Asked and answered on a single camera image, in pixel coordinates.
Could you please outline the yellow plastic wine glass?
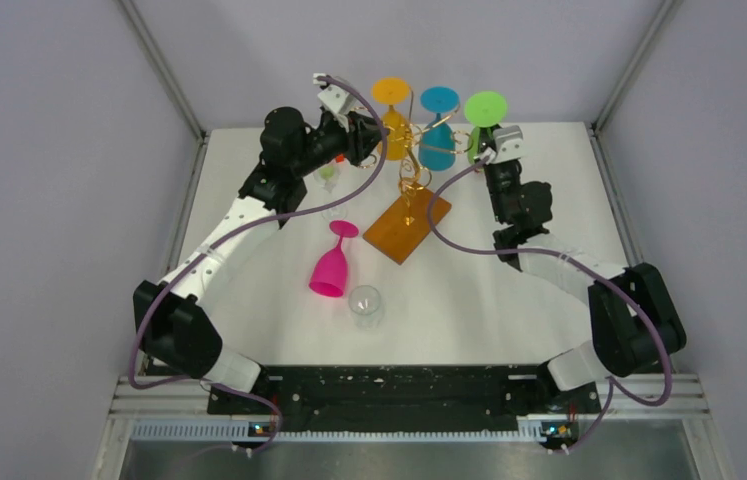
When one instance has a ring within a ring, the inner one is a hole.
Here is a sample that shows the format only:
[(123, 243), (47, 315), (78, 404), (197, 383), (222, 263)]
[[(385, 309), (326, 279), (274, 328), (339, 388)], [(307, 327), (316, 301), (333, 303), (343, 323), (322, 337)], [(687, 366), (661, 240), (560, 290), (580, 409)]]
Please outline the yellow plastic wine glass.
[(380, 159), (398, 162), (408, 156), (410, 127), (408, 117), (397, 110), (397, 106), (412, 94), (409, 84), (399, 77), (384, 77), (371, 87), (376, 102), (387, 107), (380, 115), (387, 136), (377, 147)]

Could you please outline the clear tall wine glass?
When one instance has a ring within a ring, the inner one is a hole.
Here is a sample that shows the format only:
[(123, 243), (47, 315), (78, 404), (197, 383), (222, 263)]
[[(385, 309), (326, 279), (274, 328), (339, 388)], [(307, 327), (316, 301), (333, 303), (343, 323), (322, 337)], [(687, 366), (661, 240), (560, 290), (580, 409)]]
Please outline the clear tall wine glass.
[[(326, 165), (334, 165), (337, 168), (337, 175), (330, 179), (329, 181), (323, 181), (321, 178), (318, 177), (317, 171), (314, 173), (314, 179), (316, 183), (321, 187), (323, 190), (323, 200), (325, 203), (331, 203), (339, 198), (338, 192), (336, 191), (339, 183), (340, 183), (340, 167), (339, 163), (336, 163), (335, 160), (332, 160), (330, 163)], [(344, 220), (347, 216), (347, 207), (345, 204), (340, 204), (337, 206), (332, 206), (329, 209), (323, 210), (321, 212), (321, 216), (323, 219), (327, 222), (332, 222), (335, 220)]]

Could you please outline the blue plastic wine glass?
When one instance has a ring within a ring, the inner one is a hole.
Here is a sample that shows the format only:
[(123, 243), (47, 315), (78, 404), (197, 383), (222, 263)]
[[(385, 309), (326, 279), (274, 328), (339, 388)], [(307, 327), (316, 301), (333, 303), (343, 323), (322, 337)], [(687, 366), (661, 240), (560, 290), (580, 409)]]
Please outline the blue plastic wine glass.
[(434, 86), (421, 94), (420, 104), (434, 118), (421, 135), (419, 161), (432, 172), (445, 171), (453, 166), (456, 157), (453, 131), (445, 117), (459, 107), (459, 96), (449, 87)]

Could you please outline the green plastic wine glass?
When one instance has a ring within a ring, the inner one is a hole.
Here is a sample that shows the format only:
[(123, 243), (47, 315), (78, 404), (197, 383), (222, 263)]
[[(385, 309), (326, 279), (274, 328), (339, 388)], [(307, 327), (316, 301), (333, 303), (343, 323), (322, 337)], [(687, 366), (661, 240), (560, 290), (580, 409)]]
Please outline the green plastic wine glass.
[(506, 98), (496, 91), (481, 91), (472, 95), (464, 106), (467, 121), (473, 126), (470, 133), (468, 162), (474, 164), (481, 154), (493, 145), (493, 132), (508, 111)]

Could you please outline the gold wire glass rack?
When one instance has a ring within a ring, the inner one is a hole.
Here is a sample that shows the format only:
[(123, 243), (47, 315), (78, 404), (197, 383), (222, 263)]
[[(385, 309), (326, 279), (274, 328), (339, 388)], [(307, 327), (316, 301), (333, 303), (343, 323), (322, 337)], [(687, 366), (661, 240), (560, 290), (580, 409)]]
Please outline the gold wire glass rack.
[[(410, 107), (414, 106), (413, 90), (406, 101)], [(458, 112), (460, 106), (461, 102), (453, 113), (445, 117), (447, 123)], [(399, 164), (399, 197), (363, 234), (363, 239), (367, 243), (398, 265), (408, 259), (428, 237), (432, 228), (452, 209), (450, 202), (435, 196), (430, 187), (432, 171), (422, 166), (419, 161), (418, 147), (427, 125), (416, 125), (412, 121), (412, 114), (412, 111), (404, 114), (408, 117), (410, 127), (408, 156), (396, 162)]]

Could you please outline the pink plastic wine glass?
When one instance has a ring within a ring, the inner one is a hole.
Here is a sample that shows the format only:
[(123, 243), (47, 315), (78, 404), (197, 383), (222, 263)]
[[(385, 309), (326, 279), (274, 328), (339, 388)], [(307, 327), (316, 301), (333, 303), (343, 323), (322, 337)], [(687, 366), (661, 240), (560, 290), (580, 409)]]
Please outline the pink plastic wine glass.
[(349, 269), (342, 244), (346, 239), (357, 237), (359, 230), (353, 223), (345, 220), (334, 220), (329, 224), (329, 228), (338, 236), (338, 240), (335, 246), (317, 261), (308, 286), (318, 295), (340, 298), (345, 294)]

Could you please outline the clear glass tumbler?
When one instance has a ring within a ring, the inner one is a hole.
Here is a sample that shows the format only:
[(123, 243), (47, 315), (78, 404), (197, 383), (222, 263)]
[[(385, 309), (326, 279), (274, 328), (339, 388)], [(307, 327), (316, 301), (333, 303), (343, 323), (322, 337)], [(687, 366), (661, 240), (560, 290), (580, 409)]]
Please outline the clear glass tumbler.
[(361, 329), (376, 328), (384, 316), (383, 297), (371, 285), (354, 288), (348, 296), (348, 305), (355, 325)]

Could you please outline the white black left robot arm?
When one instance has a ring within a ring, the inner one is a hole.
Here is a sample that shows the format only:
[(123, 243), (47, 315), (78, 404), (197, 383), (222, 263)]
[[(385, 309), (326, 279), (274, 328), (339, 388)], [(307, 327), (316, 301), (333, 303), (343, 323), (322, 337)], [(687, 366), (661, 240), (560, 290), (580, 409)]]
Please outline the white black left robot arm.
[(338, 156), (358, 166), (386, 136), (375, 113), (336, 115), (323, 108), (312, 127), (293, 107), (272, 110), (259, 138), (258, 162), (221, 222), (166, 277), (135, 289), (133, 350), (163, 361), (181, 379), (232, 389), (232, 401), (246, 413), (263, 410), (270, 388), (258, 379), (262, 367), (224, 344), (205, 311), (211, 289), (289, 219), (304, 215), (299, 205), (307, 193), (307, 175)]

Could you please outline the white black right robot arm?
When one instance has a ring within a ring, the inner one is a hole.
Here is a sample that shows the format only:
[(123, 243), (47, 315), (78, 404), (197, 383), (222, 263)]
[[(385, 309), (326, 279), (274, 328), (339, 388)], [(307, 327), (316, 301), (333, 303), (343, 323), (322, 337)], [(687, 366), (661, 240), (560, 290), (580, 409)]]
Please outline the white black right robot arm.
[(672, 390), (673, 353), (687, 334), (659, 270), (652, 264), (603, 263), (565, 245), (546, 225), (552, 218), (547, 182), (522, 182), (519, 160), (483, 165), (495, 219), (493, 252), (507, 265), (557, 287), (587, 310), (590, 337), (544, 362), (535, 385), (538, 404), (561, 412), (576, 388), (606, 378), (612, 385), (641, 370), (659, 366), (663, 393)]

